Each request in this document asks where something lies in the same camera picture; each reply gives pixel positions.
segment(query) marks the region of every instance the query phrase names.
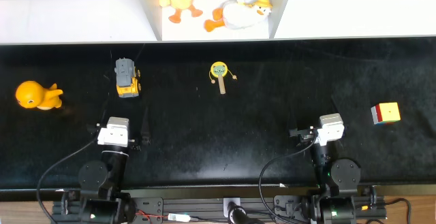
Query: white tag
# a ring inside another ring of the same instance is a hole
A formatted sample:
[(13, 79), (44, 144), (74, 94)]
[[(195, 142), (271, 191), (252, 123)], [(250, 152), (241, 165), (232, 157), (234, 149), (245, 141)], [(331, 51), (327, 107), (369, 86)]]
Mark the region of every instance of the white tag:
[(181, 221), (181, 222), (189, 222), (191, 217), (187, 214), (168, 214), (169, 221)]

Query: yellow toy truck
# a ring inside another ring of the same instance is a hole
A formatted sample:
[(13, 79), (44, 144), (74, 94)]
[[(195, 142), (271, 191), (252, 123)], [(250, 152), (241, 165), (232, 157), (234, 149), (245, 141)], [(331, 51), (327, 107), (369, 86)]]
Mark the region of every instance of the yellow toy truck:
[(121, 98), (137, 97), (141, 91), (141, 73), (131, 59), (118, 59), (115, 62), (116, 91)]

